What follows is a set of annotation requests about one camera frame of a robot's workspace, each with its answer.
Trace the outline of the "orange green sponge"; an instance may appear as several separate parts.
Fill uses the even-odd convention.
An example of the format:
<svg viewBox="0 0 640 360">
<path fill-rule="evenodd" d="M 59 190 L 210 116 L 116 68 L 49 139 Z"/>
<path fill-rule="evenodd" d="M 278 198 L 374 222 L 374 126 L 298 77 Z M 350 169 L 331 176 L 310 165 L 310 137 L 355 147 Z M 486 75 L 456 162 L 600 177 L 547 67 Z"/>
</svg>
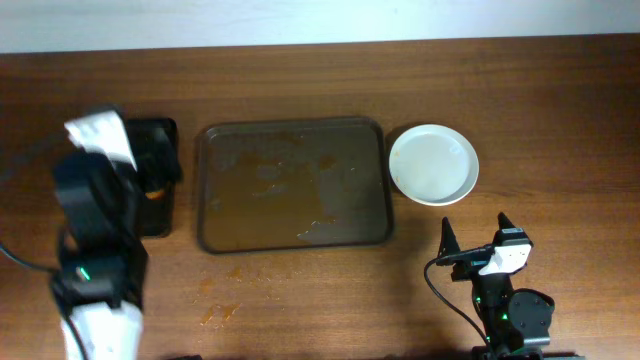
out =
<svg viewBox="0 0 640 360">
<path fill-rule="evenodd" d="M 156 191 L 146 192 L 145 196 L 149 200 L 157 200 L 157 199 L 161 199 L 165 195 L 165 192 L 166 192 L 165 189 L 160 189 Z"/>
</svg>

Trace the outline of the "white plate with sauce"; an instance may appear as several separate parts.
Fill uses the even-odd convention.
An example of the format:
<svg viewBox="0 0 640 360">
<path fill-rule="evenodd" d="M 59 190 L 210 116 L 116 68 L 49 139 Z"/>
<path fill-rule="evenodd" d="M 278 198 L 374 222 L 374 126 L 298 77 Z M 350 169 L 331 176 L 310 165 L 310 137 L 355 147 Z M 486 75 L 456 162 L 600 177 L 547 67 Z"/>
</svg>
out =
<svg viewBox="0 0 640 360">
<path fill-rule="evenodd" d="M 409 199 L 427 206 L 448 206 L 469 195 L 479 179 L 479 159 L 474 152 L 444 151 L 402 153 L 392 175 Z"/>
</svg>

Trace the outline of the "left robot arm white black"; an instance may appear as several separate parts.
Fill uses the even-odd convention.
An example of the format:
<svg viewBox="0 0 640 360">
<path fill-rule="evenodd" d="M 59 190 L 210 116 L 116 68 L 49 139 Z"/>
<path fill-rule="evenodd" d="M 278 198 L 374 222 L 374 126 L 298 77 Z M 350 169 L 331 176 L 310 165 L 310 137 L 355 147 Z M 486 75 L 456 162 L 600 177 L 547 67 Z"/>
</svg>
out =
<svg viewBox="0 0 640 360">
<path fill-rule="evenodd" d="M 66 224 L 50 281 L 69 359 L 134 359 L 143 332 L 145 238 L 170 234 L 182 179 L 170 118 L 68 121 L 75 151 L 53 170 Z"/>
</svg>

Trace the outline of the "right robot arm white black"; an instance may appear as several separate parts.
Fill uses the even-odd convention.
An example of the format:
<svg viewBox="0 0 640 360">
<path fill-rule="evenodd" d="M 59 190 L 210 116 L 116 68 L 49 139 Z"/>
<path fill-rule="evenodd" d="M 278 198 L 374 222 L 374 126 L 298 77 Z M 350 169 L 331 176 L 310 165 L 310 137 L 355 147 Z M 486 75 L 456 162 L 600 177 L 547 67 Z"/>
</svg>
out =
<svg viewBox="0 0 640 360">
<path fill-rule="evenodd" d="M 555 302 L 539 291 L 513 287 L 511 277 L 526 267 L 534 244 L 504 213 L 497 219 L 491 243 L 462 250 L 443 218 L 434 264 L 450 266 L 452 281 L 472 284 L 472 305 L 482 322 L 472 326 L 484 341 L 472 349 L 474 359 L 541 359 L 550 344 Z"/>
</svg>

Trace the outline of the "pale blue plate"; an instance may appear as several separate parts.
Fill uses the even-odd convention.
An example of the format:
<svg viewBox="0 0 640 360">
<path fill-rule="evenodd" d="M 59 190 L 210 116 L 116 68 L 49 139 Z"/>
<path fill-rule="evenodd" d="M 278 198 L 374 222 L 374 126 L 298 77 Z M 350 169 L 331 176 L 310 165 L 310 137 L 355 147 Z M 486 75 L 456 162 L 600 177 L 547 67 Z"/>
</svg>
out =
<svg viewBox="0 0 640 360">
<path fill-rule="evenodd" d="M 466 197 L 480 172 L 479 158 L 470 141 L 436 124 L 413 126 L 400 134 L 391 145 L 388 168 L 402 194 L 436 207 Z"/>
</svg>

